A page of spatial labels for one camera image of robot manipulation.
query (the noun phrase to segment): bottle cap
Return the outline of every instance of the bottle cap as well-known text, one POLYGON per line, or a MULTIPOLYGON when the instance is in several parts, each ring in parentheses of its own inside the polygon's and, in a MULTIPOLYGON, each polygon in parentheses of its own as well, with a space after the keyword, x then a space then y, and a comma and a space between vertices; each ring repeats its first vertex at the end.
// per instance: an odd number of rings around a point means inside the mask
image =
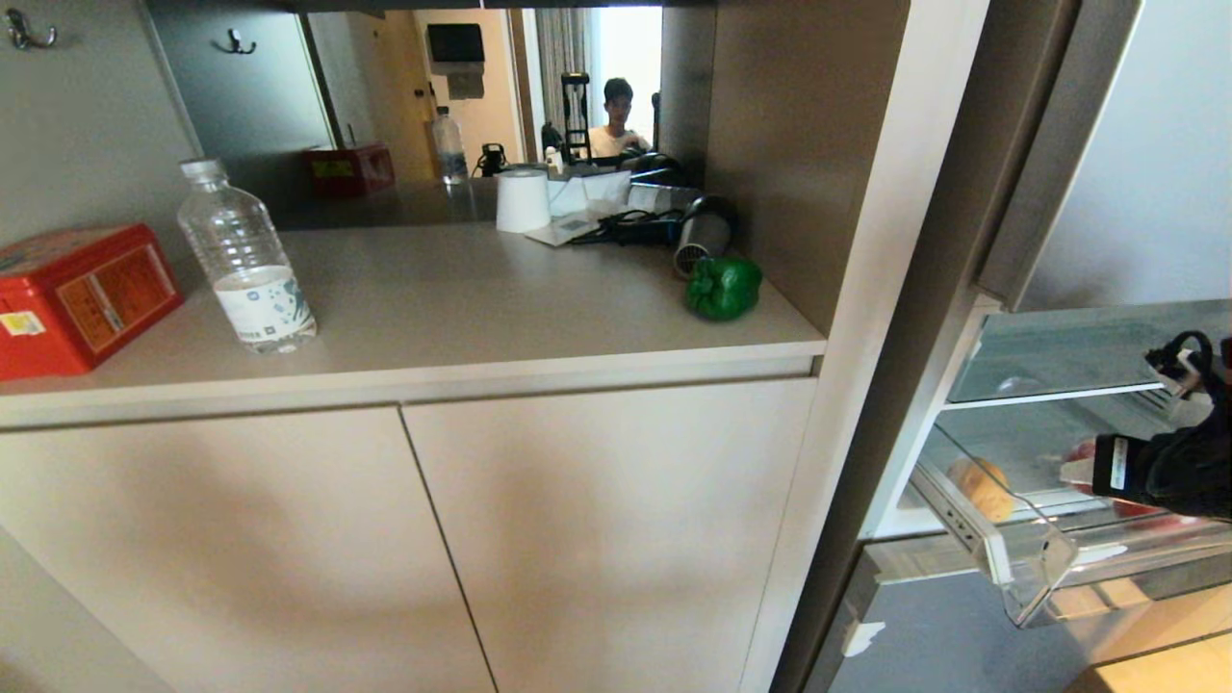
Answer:
POLYGON ((180 162, 180 170, 188 180, 214 180, 227 178, 227 169, 218 159, 188 159, 180 162))

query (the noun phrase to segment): man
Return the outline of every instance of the man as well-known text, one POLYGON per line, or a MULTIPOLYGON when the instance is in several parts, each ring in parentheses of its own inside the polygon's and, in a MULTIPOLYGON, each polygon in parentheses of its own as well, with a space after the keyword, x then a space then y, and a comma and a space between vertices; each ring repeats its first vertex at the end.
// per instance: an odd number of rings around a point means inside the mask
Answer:
POLYGON ((625 129, 628 110, 633 104, 633 88, 623 78, 609 79, 604 85, 604 110, 607 125, 590 128, 590 149, 595 158, 618 157, 633 147, 647 152, 650 144, 632 129, 625 129))

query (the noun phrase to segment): white sticker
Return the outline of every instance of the white sticker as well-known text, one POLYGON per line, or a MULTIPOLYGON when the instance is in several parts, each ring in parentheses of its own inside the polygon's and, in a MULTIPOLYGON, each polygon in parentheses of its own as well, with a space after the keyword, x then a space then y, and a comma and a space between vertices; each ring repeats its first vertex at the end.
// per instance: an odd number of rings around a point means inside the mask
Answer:
POLYGON ((0 313, 0 324, 9 330, 10 337, 32 337, 47 332, 47 328, 43 327, 43 321, 38 319, 38 316, 31 311, 0 313))
POLYGON ((214 284, 214 293, 240 342, 271 342, 317 326, 287 266, 233 274, 214 284))
POLYGON ((1108 475, 1108 485, 1117 491, 1125 491, 1125 461, 1130 454, 1130 441, 1125 438, 1112 439, 1112 470, 1108 475))
POLYGON ((853 621, 843 636, 843 656, 862 655, 872 645, 872 639, 886 628, 886 621, 853 621))

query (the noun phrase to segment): countertop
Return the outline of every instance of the countertop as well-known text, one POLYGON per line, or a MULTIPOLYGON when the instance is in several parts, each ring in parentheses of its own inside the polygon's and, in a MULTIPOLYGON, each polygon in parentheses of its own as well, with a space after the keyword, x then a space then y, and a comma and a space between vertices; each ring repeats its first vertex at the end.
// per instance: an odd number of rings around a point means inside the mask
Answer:
POLYGON ((0 383, 0 427, 398 401, 398 387, 415 383, 825 350, 769 282, 737 321, 695 317, 668 248, 553 249, 489 222, 282 237, 317 339, 288 355, 248 353, 200 274, 187 273, 185 305, 94 372, 0 383))

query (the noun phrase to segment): white shirt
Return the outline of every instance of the white shirt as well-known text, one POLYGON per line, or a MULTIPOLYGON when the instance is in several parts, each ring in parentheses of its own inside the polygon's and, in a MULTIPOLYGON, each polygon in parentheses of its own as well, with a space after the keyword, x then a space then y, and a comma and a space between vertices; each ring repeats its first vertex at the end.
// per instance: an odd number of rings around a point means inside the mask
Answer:
POLYGON ((607 134, 606 126, 590 128, 590 148, 594 150, 595 158, 620 157, 626 147, 638 147, 643 152, 648 152, 650 143, 632 129, 626 129, 625 134, 620 137, 612 137, 607 134))

